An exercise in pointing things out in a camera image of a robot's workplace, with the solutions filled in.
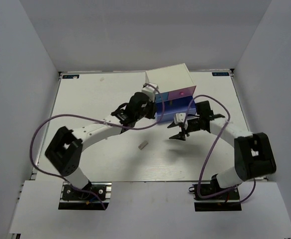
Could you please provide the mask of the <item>white drawer cabinet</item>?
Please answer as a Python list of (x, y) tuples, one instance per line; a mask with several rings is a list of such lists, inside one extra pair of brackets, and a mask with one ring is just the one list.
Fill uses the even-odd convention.
[(158, 86), (160, 93), (177, 90), (193, 94), (196, 84), (185, 63), (145, 71), (145, 81)]

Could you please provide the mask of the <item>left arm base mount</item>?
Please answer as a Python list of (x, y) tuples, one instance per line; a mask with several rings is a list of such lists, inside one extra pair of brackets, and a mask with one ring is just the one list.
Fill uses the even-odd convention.
[(79, 192), (69, 184), (64, 183), (59, 200), (59, 210), (104, 211), (107, 209), (111, 197), (110, 182), (93, 182), (89, 189), (91, 193)]

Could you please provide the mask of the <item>light blue drawer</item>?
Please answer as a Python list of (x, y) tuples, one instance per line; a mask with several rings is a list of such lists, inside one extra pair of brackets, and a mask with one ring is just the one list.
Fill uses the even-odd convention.
[(155, 95), (155, 103), (161, 103), (161, 102), (167, 101), (168, 96), (169, 96), (168, 92), (156, 94)]

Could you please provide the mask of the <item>pink drawer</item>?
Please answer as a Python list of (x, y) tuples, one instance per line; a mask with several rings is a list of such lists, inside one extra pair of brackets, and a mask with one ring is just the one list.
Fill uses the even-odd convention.
[(191, 87), (187, 87), (187, 88), (183, 88), (183, 89), (177, 89), (177, 90), (173, 90), (170, 91), (168, 93), (168, 100), (175, 100), (175, 99), (179, 99), (179, 98), (183, 98), (183, 97), (188, 97), (188, 96), (192, 96), (195, 92), (196, 89), (196, 85), (191, 86)]

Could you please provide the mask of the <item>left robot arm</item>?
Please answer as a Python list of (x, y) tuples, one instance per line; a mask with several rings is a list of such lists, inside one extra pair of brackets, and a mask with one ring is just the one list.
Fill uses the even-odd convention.
[(49, 143), (45, 156), (60, 176), (74, 186), (81, 199), (91, 194), (91, 182), (79, 167), (82, 153), (90, 146), (111, 136), (120, 135), (143, 119), (156, 113), (155, 94), (137, 92), (128, 103), (121, 104), (101, 123), (94, 122), (77, 129), (59, 128)]

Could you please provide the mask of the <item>dark blue drawer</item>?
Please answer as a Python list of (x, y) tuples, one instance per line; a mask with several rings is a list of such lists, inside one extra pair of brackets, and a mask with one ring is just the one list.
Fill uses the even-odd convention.
[[(174, 115), (177, 113), (186, 113), (188, 106), (193, 99), (193, 96), (183, 97), (179, 99), (174, 100), (168, 100), (164, 102), (165, 111), (163, 118), (159, 123), (163, 122), (171, 122), (174, 118)], [(158, 121), (159, 118), (162, 116), (163, 107), (162, 102), (156, 103), (156, 114), (155, 114), (155, 120)], [(196, 115), (196, 107), (195, 107), (195, 101), (192, 102), (190, 109), (189, 109), (190, 115)]]

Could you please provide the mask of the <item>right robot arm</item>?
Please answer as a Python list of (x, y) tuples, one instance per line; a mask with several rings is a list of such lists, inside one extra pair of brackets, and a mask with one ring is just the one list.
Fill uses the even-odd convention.
[(180, 127), (180, 132), (171, 139), (185, 141), (192, 132), (207, 131), (222, 139), (234, 149), (233, 167), (215, 174), (210, 181), (210, 195), (203, 198), (223, 198), (233, 187), (258, 177), (274, 174), (277, 170), (269, 137), (261, 133), (242, 130), (222, 114), (215, 114), (209, 101), (196, 105), (196, 116), (187, 119), (186, 113), (174, 115), (170, 128)]

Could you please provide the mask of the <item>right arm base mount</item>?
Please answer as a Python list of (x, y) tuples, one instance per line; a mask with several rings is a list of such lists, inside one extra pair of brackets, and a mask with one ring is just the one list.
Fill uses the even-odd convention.
[(198, 195), (197, 184), (192, 184), (189, 187), (189, 192), (194, 195), (194, 209), (196, 212), (234, 212), (242, 210), (238, 189), (207, 199)]

